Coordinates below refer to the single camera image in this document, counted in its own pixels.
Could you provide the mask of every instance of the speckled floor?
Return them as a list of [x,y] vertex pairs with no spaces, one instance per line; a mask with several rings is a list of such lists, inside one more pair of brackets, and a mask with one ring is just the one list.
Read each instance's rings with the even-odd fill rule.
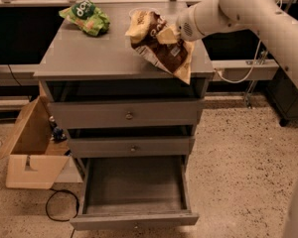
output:
[[[187,169],[195,226],[132,231],[76,231],[84,238],[230,238],[281,237],[293,187],[298,178],[298,121],[286,128],[261,95],[254,109],[240,98],[207,97],[197,141]],[[12,124],[0,124],[5,139]],[[0,237],[70,238],[72,227],[51,221],[45,203],[48,190],[7,189],[7,159],[0,161]],[[55,188],[79,194],[81,184]],[[56,216],[75,212],[73,199],[58,196]]]

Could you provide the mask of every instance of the gray tabletop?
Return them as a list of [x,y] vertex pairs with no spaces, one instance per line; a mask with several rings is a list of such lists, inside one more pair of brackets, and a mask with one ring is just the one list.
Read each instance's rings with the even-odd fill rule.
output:
[[[64,20],[35,76],[38,79],[123,79],[168,78],[171,74],[155,67],[130,46],[125,32],[129,28],[129,12],[135,8],[159,10],[168,23],[187,8],[184,2],[97,4],[110,19],[107,34],[90,37]],[[195,43],[192,58],[192,77],[211,76],[214,72],[202,43]]]

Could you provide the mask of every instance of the cardboard box flap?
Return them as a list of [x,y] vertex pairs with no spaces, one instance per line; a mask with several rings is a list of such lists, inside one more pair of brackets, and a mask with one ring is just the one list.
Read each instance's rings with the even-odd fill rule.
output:
[[0,160],[11,154],[44,154],[51,137],[49,114],[38,97],[25,105],[0,148]]
[[8,164],[6,186],[49,189],[68,160],[67,156],[12,155]]

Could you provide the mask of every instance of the green chip bag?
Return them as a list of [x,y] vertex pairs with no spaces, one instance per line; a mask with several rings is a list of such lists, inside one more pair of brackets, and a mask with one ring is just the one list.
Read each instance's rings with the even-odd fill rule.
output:
[[60,11],[59,14],[92,36],[105,34],[109,29],[108,16],[90,1],[74,4]]

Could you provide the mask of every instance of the caster wheel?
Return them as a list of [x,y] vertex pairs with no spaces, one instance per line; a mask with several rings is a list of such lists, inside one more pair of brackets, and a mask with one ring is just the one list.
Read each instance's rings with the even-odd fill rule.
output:
[[281,127],[285,127],[285,126],[287,126],[288,123],[289,123],[289,120],[286,120],[286,119],[284,119],[284,118],[280,119],[280,121],[279,121],[279,125],[280,125]]

